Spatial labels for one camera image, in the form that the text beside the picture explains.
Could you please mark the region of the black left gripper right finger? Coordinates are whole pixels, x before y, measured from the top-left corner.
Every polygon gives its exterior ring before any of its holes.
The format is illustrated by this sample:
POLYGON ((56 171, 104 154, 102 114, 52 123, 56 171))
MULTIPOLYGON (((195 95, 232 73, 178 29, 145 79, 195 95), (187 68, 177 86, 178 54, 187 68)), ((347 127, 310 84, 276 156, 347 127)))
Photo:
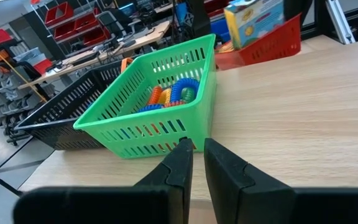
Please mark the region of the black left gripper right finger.
POLYGON ((358 188, 290 187, 212 138, 204 164, 218 223, 358 223, 358 188))

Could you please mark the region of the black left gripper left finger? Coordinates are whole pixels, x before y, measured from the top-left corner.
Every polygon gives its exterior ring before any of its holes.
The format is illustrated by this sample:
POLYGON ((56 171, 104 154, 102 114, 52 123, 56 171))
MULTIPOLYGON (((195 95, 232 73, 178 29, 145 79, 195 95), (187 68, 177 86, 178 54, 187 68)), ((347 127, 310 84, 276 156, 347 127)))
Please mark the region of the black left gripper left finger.
POLYGON ((42 187, 22 195, 14 223, 188 223, 193 143, 182 139, 133 186, 42 187))

